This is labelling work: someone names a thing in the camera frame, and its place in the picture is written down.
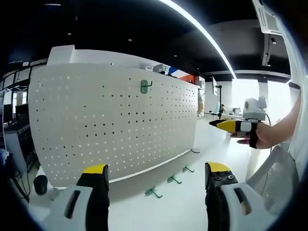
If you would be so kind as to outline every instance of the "human arm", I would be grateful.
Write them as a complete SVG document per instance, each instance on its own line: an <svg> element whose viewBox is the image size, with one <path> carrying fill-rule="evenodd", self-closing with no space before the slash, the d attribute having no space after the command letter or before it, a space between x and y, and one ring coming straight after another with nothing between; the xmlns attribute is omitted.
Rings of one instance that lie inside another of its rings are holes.
<svg viewBox="0 0 308 231"><path fill-rule="evenodd" d="M301 105L301 93L299 94L290 113L283 118L279 123L273 127L264 123L258 123L256 130L258 141L258 149L270 148L291 138L294 133L295 125L297 122L299 110ZM237 137L237 134L231 134L231 137ZM239 140L238 143L249 145L249 134L244 136L244 139Z"/></svg>

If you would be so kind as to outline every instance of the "white pegboard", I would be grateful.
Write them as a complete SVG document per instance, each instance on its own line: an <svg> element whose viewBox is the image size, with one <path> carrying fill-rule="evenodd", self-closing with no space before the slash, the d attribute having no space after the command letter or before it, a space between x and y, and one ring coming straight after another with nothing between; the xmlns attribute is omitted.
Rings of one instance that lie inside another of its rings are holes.
<svg viewBox="0 0 308 231"><path fill-rule="evenodd" d="M141 94L141 80L153 81ZM193 147L197 87L139 69L101 64L44 66L31 75L33 142L54 187L106 163L109 179L136 174Z"/></svg>

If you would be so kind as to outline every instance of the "human hand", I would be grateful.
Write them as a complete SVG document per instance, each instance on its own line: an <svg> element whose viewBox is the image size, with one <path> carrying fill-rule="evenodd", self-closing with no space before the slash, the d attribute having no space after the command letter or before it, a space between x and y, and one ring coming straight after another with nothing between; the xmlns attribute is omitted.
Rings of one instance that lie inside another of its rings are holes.
<svg viewBox="0 0 308 231"><path fill-rule="evenodd" d="M278 136L278 134L276 134L274 127L271 127L264 123L258 123L256 134L259 138L256 144L257 149L267 149L277 144L276 137ZM233 138L243 138L242 140L239 140L237 142L240 144L249 145L249 133L246 133L243 137L238 137L237 133L232 133L230 136Z"/></svg>

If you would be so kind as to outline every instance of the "black ceiling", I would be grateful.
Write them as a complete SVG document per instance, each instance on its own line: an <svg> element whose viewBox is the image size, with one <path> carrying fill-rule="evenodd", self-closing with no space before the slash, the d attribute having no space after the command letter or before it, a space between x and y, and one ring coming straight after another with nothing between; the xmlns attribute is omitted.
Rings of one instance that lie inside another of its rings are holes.
<svg viewBox="0 0 308 231"><path fill-rule="evenodd" d="M270 67L262 66L264 34L250 0L174 0L217 41L233 69L290 73L283 39L275 37ZM61 6L46 6L58 3ZM190 74L227 70L207 39L158 0L50 0L15 10L6 63L47 58L51 47L116 51L162 62ZM6 71L16 64L6 65Z"/></svg>

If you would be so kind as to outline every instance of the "ceiling light strip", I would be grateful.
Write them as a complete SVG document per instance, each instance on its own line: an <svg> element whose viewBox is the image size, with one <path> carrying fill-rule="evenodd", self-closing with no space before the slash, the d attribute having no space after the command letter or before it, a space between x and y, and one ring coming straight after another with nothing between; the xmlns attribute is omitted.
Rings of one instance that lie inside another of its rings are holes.
<svg viewBox="0 0 308 231"><path fill-rule="evenodd" d="M212 38L212 36L203 28L203 26L197 21L195 20L187 11L185 11L183 8L181 8L179 5L177 5L176 3L174 3L171 0L159 0L162 3L168 5L169 7L171 7L172 9L174 9L175 11L179 12L183 17L185 17L188 21L190 21L196 28L198 28L201 33L210 41L210 43L214 46L214 48L217 50L217 52L220 54L220 56L222 57L223 61L225 62L225 64L227 65L227 67L229 68L232 76L234 79L236 78L236 75L227 59L227 57L225 56L225 54L222 52L222 50L220 49L219 45L215 42L215 40Z"/></svg>

